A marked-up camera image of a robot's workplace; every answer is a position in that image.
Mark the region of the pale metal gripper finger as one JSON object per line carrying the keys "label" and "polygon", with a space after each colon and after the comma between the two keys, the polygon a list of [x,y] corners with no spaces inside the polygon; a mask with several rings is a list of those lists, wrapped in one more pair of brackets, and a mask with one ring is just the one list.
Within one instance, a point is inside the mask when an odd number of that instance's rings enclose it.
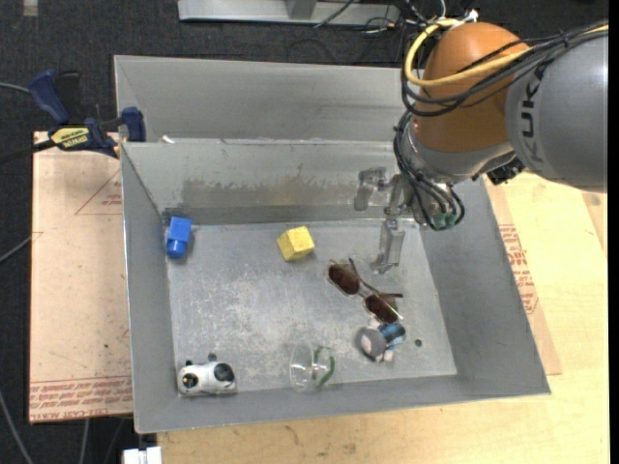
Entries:
{"label": "pale metal gripper finger", "polygon": [[399,227],[398,221],[386,218],[381,226],[379,250],[377,257],[371,263],[375,273],[386,274],[399,265],[405,231]]}
{"label": "pale metal gripper finger", "polygon": [[370,198],[375,192],[384,191],[390,185],[386,167],[362,170],[358,174],[358,181],[359,185],[353,202],[354,209],[358,212],[363,212],[368,208]]}

